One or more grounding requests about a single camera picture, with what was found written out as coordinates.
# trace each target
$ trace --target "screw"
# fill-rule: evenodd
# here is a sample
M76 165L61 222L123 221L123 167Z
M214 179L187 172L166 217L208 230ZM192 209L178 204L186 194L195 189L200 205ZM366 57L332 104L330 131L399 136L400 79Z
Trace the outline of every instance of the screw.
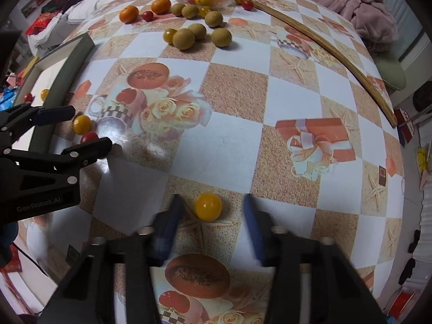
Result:
M105 244L106 239L103 236L96 236L92 239L92 245L100 246Z
M152 234L154 232L155 232L155 229L152 226L142 226L141 228L139 228L137 230L137 233L139 235L148 235L148 234Z
M328 236L321 238L320 242L326 246L330 246L334 244L334 240L332 238L329 238Z
M280 225L274 225L271 228L271 231L273 234L285 234L286 233L286 229L283 226Z
M68 179L67 179L67 182L68 182L69 184L71 184L71 185L76 184L77 181L78 181L78 179L77 179L76 177L74 177L74 176L70 176L70 177L68 177Z

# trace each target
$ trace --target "table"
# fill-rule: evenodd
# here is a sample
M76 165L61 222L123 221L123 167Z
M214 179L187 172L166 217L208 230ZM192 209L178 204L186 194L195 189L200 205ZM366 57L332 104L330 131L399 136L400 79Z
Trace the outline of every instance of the table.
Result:
M335 239L379 297L397 248L404 178L397 131L375 102L334 57L262 11L224 8L232 44L219 49L207 36L185 52L166 44L163 30L202 20L167 14L151 23L119 21L123 7L142 12L152 1L113 0L69 36L88 32L96 47L68 103L118 145L107 159L82 169L79 206L20 222L30 252L58 281L87 240L133 233L180 193L187 214L172 258L206 254L213 259L203 262L226 267L229 279L222 295L209 290L208 297L218 297L202 299L187 286L174 288L163 268L153 269L156 299L165 303L161 295L179 291L190 304L182 314L160 303L161 318L261 323L273 270L253 257L241 216L242 197L250 192L293 233ZM388 98L348 21L308 0L259 1L325 36ZM79 140L71 123L62 123L52 151ZM224 202L214 223L193 213L194 200L206 191ZM204 276L197 272L192 275ZM115 291L121 312L120 266Z

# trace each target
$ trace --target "green cushion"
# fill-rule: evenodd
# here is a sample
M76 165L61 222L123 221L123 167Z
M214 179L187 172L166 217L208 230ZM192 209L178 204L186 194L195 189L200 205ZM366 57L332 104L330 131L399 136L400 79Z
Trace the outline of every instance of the green cushion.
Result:
M393 90L403 90L407 78L400 62L389 51L371 54L385 86Z

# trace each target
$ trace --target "red cherry tomato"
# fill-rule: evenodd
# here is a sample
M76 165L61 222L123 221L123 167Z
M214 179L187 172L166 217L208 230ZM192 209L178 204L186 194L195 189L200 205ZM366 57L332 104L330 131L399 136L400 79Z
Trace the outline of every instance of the red cherry tomato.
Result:
M88 132L83 134L83 136L81 137L81 144L85 144L88 143L90 141L94 141L97 140L99 138L98 134L96 134L95 132Z
M250 11L252 8L254 8L254 3L253 3L251 0L244 0L244 1L241 3L241 6L242 6L245 10Z
M24 102L33 102L33 95L28 93L24 96Z
M153 12L152 11L145 11L142 15L143 20L146 22L151 22L153 20Z
M137 97L137 90L128 87L122 90L115 98L118 102L124 102L125 104L131 104L133 100Z

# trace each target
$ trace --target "bed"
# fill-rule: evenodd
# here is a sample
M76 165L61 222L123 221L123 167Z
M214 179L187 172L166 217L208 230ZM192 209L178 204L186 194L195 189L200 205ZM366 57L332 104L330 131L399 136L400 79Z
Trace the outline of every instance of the bed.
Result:
M42 32L28 36L32 54L34 56L43 56L54 46L62 43L77 25L105 4L106 1L84 0L71 7L64 15L58 14Z

